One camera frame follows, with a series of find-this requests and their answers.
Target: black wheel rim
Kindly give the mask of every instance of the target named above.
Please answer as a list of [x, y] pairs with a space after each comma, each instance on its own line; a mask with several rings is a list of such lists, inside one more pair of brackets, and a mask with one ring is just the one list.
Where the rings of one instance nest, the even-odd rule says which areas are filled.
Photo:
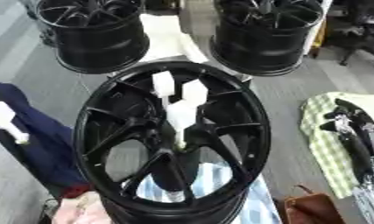
[[[196, 144], [198, 146], [208, 145], [212, 147], [213, 151], [228, 162], [233, 172], [233, 178], [217, 191], [199, 199], [195, 198], [188, 185], [183, 185], [183, 192], [186, 198], [183, 202], [160, 203], [140, 199], [136, 196], [137, 185], [149, 173], [149, 167], [153, 162], [164, 158], [176, 161], [174, 159], [177, 158], [174, 155], [177, 153], [173, 150], [170, 150], [172, 151], [170, 153], [166, 150], [155, 150], [156, 153], [143, 166], [143, 169], [128, 177], [130, 181], [123, 189], [121, 189], [119, 182], [115, 182], [107, 176], [103, 169], [103, 161], [100, 159], [107, 153], [106, 150], [109, 150], [109, 147], [129, 138], [141, 141], [148, 150], [152, 150], [152, 147], [158, 148], [158, 146], [155, 146], [158, 140], [163, 142], [155, 137], [147, 137], [147, 133], [152, 133], [153, 130], [159, 129], [159, 126], [163, 125], [165, 120], [165, 112], [159, 99], [151, 93], [152, 84], [150, 82], [151, 74], [161, 71], [170, 71], [178, 87], [185, 81], [199, 78], [209, 89], [208, 102], [200, 106], [197, 123], [186, 132], [187, 149], [200, 149], [200, 147], [192, 147], [196, 146]], [[123, 117], [125, 114], [115, 114], [113, 112], [115, 110], [111, 108], [104, 109], [103, 106], [99, 106], [106, 98], [127, 92], [133, 92], [138, 95], [140, 100], [144, 100], [145, 108], [142, 110], [144, 113]], [[179, 96], [176, 93], [171, 100], [175, 101], [177, 97]], [[229, 125], [221, 125], [220, 122], [215, 122], [215, 126], [215, 124], [206, 124], [202, 121], [203, 117], [215, 120], [212, 116], [213, 112], [218, 111], [222, 106], [226, 108], [226, 104], [236, 105], [235, 107], [240, 109], [238, 111], [243, 110], [243, 116], [248, 122]], [[226, 110], [226, 112], [236, 111], [236, 109], [232, 110], [231, 108]], [[93, 121], [97, 121], [97, 119], [120, 123], [121, 128], [114, 132], [115, 134], [113, 135], [93, 140], [92, 136], [88, 136], [88, 130], [89, 125]], [[219, 139], [220, 135], [227, 133], [248, 136], [247, 146], [243, 150], [239, 149], [242, 163], [238, 161], [234, 154], [229, 152], [229, 149]], [[193, 217], [194, 214], [205, 212], [209, 214], [210, 211], [212, 213], [213, 209], [218, 210], [220, 207], [226, 206], [231, 199], [244, 193], [249, 184], [256, 179], [265, 165], [270, 145], [270, 124], [258, 98], [243, 83], [225, 72], [211, 66], [191, 62], [157, 62], [133, 67], [121, 72], [115, 78], [103, 83], [86, 101], [74, 129], [74, 147], [78, 165], [84, 176], [94, 185], [96, 190], [103, 197], [111, 200], [126, 211], [131, 211], [134, 214], [149, 214], [149, 216], [152, 214], [152, 216], [156, 217], [185, 215]], [[174, 170], [178, 172], [175, 175], [179, 177], [182, 183], [183, 174], [176, 162], [174, 163]]]
[[47, 24], [59, 28], [98, 28], [126, 22], [140, 14], [139, 0], [43, 1], [38, 14]]
[[43, 0], [39, 19], [54, 33], [59, 63], [85, 74], [119, 71], [149, 48], [141, 0]]
[[287, 74], [298, 67], [322, 8], [316, 0], [272, 2], [266, 12], [248, 0], [215, 0], [219, 23], [210, 47], [220, 63], [256, 76]]

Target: white 3d printed part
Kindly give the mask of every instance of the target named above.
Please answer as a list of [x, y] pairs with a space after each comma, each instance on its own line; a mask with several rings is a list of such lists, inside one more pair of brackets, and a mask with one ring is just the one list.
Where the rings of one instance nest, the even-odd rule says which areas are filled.
[[162, 104], [166, 108], [169, 104], [168, 97], [174, 95], [174, 78], [169, 71], [162, 73], [155, 73], [152, 75], [152, 85], [154, 86], [155, 94], [162, 99]]
[[0, 101], [0, 129], [8, 131], [14, 138], [16, 144], [27, 144], [29, 135], [20, 131], [13, 123], [15, 117], [13, 111], [5, 102]]
[[182, 85], [182, 98], [198, 107], [207, 101], [208, 89], [199, 80], [191, 80]]
[[177, 101], [166, 108], [167, 121], [176, 130], [176, 144], [182, 149], [186, 146], [184, 130], [196, 123], [197, 108], [188, 101]]

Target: floor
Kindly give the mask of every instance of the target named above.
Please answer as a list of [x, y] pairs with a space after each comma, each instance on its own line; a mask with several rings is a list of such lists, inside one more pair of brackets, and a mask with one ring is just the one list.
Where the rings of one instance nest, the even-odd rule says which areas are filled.
[[[211, 3], [208, 0], [189, 0], [186, 7], [183, 24], [209, 56], [207, 43], [215, 22]], [[325, 49], [318, 59], [305, 58], [297, 70], [285, 76], [253, 77], [251, 89], [265, 105], [272, 122], [272, 152], [263, 174], [274, 197], [300, 195], [301, 192], [292, 191], [297, 184], [332, 195], [300, 133], [299, 107], [306, 98], [328, 91], [374, 94], [374, 59], [358, 52], [349, 61], [349, 66], [343, 67], [336, 63], [339, 53], [337, 49]], [[219, 66], [213, 60], [210, 64]], [[102, 75], [84, 76], [90, 90], [105, 79]], [[40, 43], [36, 25], [16, 0], [0, 0], [0, 81], [18, 85], [35, 108], [71, 127], [79, 108], [88, 98], [88, 92], [80, 85], [78, 75], [60, 66], [53, 50]], [[0, 183], [5, 183], [0, 184], [0, 193], [17, 195], [24, 192], [22, 189], [43, 190], [37, 182], [26, 181], [31, 177], [18, 164], [8, 172], [11, 165], [16, 163], [11, 156], [0, 152], [0, 161], [0, 173], [6, 173], [4, 176], [0, 174]], [[16, 178], [20, 182], [16, 180], [12, 184], [5, 180], [6, 177]], [[0, 199], [0, 223], [33, 223], [34, 217], [38, 217], [43, 198], [35, 198], [27, 193], [18, 201], [12, 197]], [[335, 203], [346, 223], [365, 223], [352, 198], [336, 200]], [[30, 212], [25, 212], [32, 219], [22, 222], [25, 205], [33, 207]], [[10, 211], [15, 211], [15, 216], [6, 220], [4, 216]]]

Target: black wheel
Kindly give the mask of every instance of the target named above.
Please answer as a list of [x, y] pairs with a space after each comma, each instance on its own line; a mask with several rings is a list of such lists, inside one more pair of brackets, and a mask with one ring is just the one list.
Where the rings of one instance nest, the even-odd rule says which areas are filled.
[[147, 52], [142, 8], [141, 0], [43, 0], [38, 14], [54, 32], [62, 66], [104, 74], [132, 65]]
[[216, 60], [239, 73], [288, 74], [297, 68], [310, 29], [323, 11], [315, 0], [271, 1], [270, 12], [255, 1], [215, 0], [219, 22], [210, 41]]
[[[162, 71], [170, 71], [175, 79], [176, 94], [170, 102], [180, 100], [182, 83], [194, 79], [209, 91], [196, 124], [186, 130], [184, 150], [174, 146], [166, 113], [152, 94], [152, 74]], [[224, 136], [234, 141], [235, 150], [222, 141]], [[111, 177], [106, 168], [111, 151], [131, 139], [144, 146], [148, 158], [135, 171]], [[270, 124], [258, 98], [235, 77], [191, 62], [156, 62], [122, 71], [85, 102], [74, 128], [77, 163], [120, 224], [231, 223], [248, 186], [262, 171], [270, 145]], [[191, 184], [203, 147], [226, 162], [232, 178], [211, 194], [196, 198]], [[173, 183], [173, 190], [182, 191], [184, 199], [162, 203], [138, 197], [138, 186], [149, 174], [158, 186]]]

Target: plaid cloth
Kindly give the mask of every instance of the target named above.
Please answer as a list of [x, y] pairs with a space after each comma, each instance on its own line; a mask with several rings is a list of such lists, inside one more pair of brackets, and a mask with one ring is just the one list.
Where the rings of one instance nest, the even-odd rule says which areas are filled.
[[301, 107], [304, 114], [300, 128], [309, 140], [309, 149], [334, 194], [338, 199], [342, 199], [350, 196], [354, 186], [358, 185], [352, 171], [351, 159], [337, 139], [336, 133], [320, 129], [320, 125], [328, 121], [323, 116], [336, 107], [336, 98], [353, 102], [364, 109], [360, 104], [374, 102], [374, 95], [340, 92], [320, 94], [309, 98]]
[[[231, 169], [224, 164], [200, 164], [198, 176], [192, 184], [196, 198], [208, 195], [231, 178]], [[183, 200], [182, 193], [170, 194], [159, 188], [152, 176], [145, 178], [138, 188], [138, 197], [148, 200], [172, 202]], [[240, 214], [232, 224], [282, 223], [267, 185], [261, 175], [251, 184], [248, 197]]]

